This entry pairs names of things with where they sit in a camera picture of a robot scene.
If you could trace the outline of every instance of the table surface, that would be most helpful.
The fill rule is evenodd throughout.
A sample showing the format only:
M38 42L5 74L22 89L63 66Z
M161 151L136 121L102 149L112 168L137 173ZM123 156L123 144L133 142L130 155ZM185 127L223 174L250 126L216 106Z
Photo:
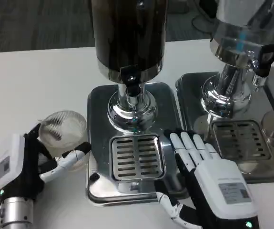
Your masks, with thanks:
M0 141L25 133L59 110L87 114L87 96L112 84L98 70L95 48L0 53ZM162 72L153 81L169 84L185 73L218 71L209 40L168 42ZM262 229L274 228L274 183L250 185ZM182 201L191 204L191 200ZM158 203L96 207L85 195L84 169L48 183L35 205L36 228L180 228Z

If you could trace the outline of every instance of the floor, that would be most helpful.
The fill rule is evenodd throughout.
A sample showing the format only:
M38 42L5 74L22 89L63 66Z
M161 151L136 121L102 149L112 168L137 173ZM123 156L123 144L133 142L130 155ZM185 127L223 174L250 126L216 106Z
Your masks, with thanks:
M88 0L0 0L0 52L94 46ZM170 0L167 41L209 38L192 0Z

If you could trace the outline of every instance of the white robotic hand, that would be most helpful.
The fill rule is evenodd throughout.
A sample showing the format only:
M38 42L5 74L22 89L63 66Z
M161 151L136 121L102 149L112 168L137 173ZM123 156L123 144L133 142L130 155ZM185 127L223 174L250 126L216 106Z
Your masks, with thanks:
M171 219L189 229L258 229L257 210L237 164L221 159L199 135L193 135L193 141L184 131L169 137L196 207L181 205L158 180L157 198Z

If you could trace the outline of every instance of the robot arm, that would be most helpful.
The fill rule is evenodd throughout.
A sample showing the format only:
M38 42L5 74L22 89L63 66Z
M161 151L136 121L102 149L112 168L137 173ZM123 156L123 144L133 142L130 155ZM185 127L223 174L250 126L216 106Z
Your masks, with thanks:
M91 145L84 142L60 158L52 158L38 140L39 127L40 124L24 136L13 134L0 145L0 228L31 228L33 202L44 184L60 176L91 150ZM38 166L40 153L48 161Z
M236 163L221 159L199 135L171 133L175 159L196 210L181 205L155 182L159 203L172 220L189 229L258 229L254 201Z

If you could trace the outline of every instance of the black tap handle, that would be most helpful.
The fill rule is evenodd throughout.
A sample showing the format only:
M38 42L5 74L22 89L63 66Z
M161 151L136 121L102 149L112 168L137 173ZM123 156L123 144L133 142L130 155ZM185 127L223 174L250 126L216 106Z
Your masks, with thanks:
M261 77L269 75L271 65L274 62L274 44L262 46L257 58L257 64L252 64L255 74Z
M126 85L129 96L137 96L141 92L141 71L137 65L130 65L120 69L121 79Z

